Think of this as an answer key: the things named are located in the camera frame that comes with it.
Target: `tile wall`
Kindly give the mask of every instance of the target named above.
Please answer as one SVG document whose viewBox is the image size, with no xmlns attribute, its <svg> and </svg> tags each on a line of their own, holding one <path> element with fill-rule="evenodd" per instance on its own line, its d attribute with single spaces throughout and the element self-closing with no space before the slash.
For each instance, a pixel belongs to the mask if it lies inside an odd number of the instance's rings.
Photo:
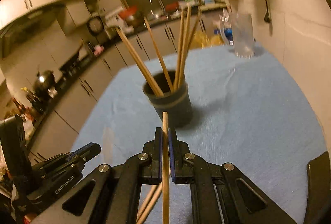
<svg viewBox="0 0 331 224">
<path fill-rule="evenodd" d="M 331 153 L 331 9 L 325 0 L 244 0 L 255 38 L 287 69 L 306 95 L 324 129 Z"/>
<path fill-rule="evenodd" d="M 54 71 L 55 79 L 59 79 L 62 73 L 58 69 L 77 51 L 81 38 L 96 42 L 85 25 L 66 37 L 55 21 L 45 31 L 17 46 L 8 57 L 0 60 L 0 68 L 12 96 L 31 107 L 20 88 L 32 88 L 38 68 L 40 72 Z"/>
</svg>

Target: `table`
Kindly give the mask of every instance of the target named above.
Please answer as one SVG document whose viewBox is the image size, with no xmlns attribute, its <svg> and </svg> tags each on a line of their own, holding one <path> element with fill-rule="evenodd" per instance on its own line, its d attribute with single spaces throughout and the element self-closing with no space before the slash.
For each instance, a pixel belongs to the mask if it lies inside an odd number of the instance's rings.
<svg viewBox="0 0 331 224">
<path fill-rule="evenodd" d="M 164 58 L 174 68 L 176 56 Z M 161 70 L 157 60 L 146 63 Z M 283 66 L 263 48 L 252 59 L 237 58 L 230 47 L 190 51 L 185 69 L 193 120 L 177 129 L 178 140 L 207 162 L 234 163 L 297 223 L 307 203 L 306 165 L 326 151 L 321 127 L 307 99 Z M 123 69 L 85 122 L 73 150 L 99 143 L 102 152 L 83 171 L 102 163 L 115 166 L 138 154 L 162 123 L 141 87 L 136 66 Z M 144 198 L 149 186 L 143 186 Z M 190 223 L 189 185 L 170 182 L 170 221 Z M 145 223 L 162 222 L 159 199 Z"/>
</svg>

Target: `metal screw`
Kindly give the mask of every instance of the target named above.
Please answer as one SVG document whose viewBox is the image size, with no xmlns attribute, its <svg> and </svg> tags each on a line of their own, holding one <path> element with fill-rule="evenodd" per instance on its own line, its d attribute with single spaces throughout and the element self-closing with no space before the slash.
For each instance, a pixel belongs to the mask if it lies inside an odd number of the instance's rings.
<svg viewBox="0 0 331 224">
<path fill-rule="evenodd" d="M 109 170 L 109 166 L 107 164 L 102 164 L 99 166 L 99 171 L 104 173 Z"/>
<path fill-rule="evenodd" d="M 194 158 L 195 158 L 195 155 L 193 153 L 188 152 L 185 154 L 185 159 L 194 159 Z"/>
<path fill-rule="evenodd" d="M 232 171 L 234 169 L 234 166 L 232 163 L 226 163 L 224 164 L 224 169 L 227 170 L 227 171 Z"/>
<path fill-rule="evenodd" d="M 138 158 L 143 161 L 145 159 L 148 159 L 148 154 L 147 153 L 140 153 L 138 155 Z"/>
</svg>

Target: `kitchen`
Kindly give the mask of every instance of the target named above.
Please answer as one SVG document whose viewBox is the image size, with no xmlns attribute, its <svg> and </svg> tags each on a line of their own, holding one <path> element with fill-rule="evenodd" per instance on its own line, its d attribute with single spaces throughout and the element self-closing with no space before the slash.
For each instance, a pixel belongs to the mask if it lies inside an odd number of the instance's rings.
<svg viewBox="0 0 331 224">
<path fill-rule="evenodd" d="M 135 64 L 118 36 L 109 40 L 109 33 L 102 31 L 100 34 L 93 34 L 86 26 L 89 19 L 97 16 L 107 17 L 111 22 L 114 17 L 111 13 L 114 10 L 117 14 L 118 10 L 123 9 L 122 6 L 133 6 L 135 1 L 137 0 L 1 0 L 0 18 L 3 27 L 0 66 L 6 78 L 4 84 L 8 88 L 1 97 L 4 97 L 3 103 L 8 104 L 8 97 L 11 95 L 19 106 L 32 110 L 34 125 L 26 132 L 26 138 L 29 158 L 33 164 L 69 151 L 113 77 L 122 68 Z M 163 56 L 176 53 L 177 50 L 179 20 L 176 19 L 179 16 L 172 16 L 172 19 L 170 15 L 176 13 L 178 6 L 170 9 L 169 18 L 163 16 L 159 20 L 157 12 L 161 15 L 162 10 L 175 1 L 185 4 L 184 0 L 140 0 L 137 4 L 151 22 L 153 35 Z M 213 34 L 211 18 L 217 18 L 223 7 L 226 5 L 222 1 L 220 4 L 211 4 L 211 8 L 217 9 L 203 13 L 200 30 Z M 143 60 L 156 58 L 143 23 L 140 21 L 140 25 L 135 25 L 134 32 L 132 30 L 132 27 L 129 28 L 131 32 L 127 36 L 140 57 Z M 98 47 L 105 51 L 100 55 L 95 52 L 95 57 L 88 44 L 90 47 L 100 44 Z M 73 60 L 70 66 L 72 69 L 65 70 L 63 66 L 68 65 L 70 60 Z M 42 82 L 47 80 L 43 77 L 46 70 L 52 71 L 54 81 L 52 79 L 52 85 L 44 89 L 46 97 L 43 100 L 43 97 L 36 97 L 34 93 L 36 84 L 40 86 L 41 79 Z M 55 90 L 52 98 L 47 93 L 50 88 Z M 3 114 L 13 107 L 13 103 L 9 103 Z"/>
</svg>

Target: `black countertop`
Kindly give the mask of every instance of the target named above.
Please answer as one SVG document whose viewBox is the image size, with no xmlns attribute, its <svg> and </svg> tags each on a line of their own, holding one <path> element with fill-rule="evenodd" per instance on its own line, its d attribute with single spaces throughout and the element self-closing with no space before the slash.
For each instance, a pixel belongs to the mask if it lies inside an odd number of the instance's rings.
<svg viewBox="0 0 331 224">
<path fill-rule="evenodd" d="M 217 7 L 214 9 L 210 9 L 210 10 L 204 10 L 203 13 L 208 13 L 208 12 L 213 12 L 215 10 L 219 10 L 226 7 L 226 5 L 224 4 L 224 6 L 221 7 Z M 196 15 L 199 11 L 199 8 L 197 6 L 192 7 L 192 11 L 191 14 L 192 15 Z M 162 25 L 164 23 L 170 22 L 170 21 L 175 21 L 180 19 L 179 17 L 176 18 L 163 18 L 158 20 L 157 22 L 151 23 L 151 28 L 154 28 L 158 25 Z M 127 34 L 126 36 L 128 38 L 137 35 L 141 32 L 144 32 L 145 30 L 147 30 L 146 26 L 142 25 L 139 26 L 137 28 L 134 29 L 134 31 L 132 33 Z M 66 94 L 67 90 L 77 81 L 77 79 L 79 79 L 79 77 L 100 57 L 102 57 L 102 54 L 105 53 L 109 48 L 111 48 L 113 45 L 115 45 L 118 42 L 122 42 L 121 38 L 119 36 L 116 36 L 115 38 L 106 41 L 105 43 L 103 43 L 102 45 L 104 46 L 105 50 L 99 54 L 97 57 L 93 57 L 90 55 L 85 56 L 82 60 L 80 60 L 80 62 L 77 65 L 77 71 L 74 75 L 72 75 L 69 79 L 67 79 L 66 81 L 62 82 L 60 87 L 58 88 L 58 93 L 57 95 L 51 99 L 48 103 L 47 109 L 44 111 L 44 113 L 41 115 L 41 117 L 35 122 L 34 127 L 35 127 L 35 132 L 33 134 L 33 136 L 31 137 L 31 139 L 29 140 L 28 144 L 27 144 L 27 150 L 30 151 L 31 147 L 33 146 L 33 143 L 37 137 L 37 135 L 39 134 L 40 130 L 42 129 L 42 125 L 44 122 L 46 122 L 47 117 L 49 116 L 49 114 L 54 110 L 55 106 L 58 104 L 58 102 L 61 100 L 61 98 Z"/>
</svg>

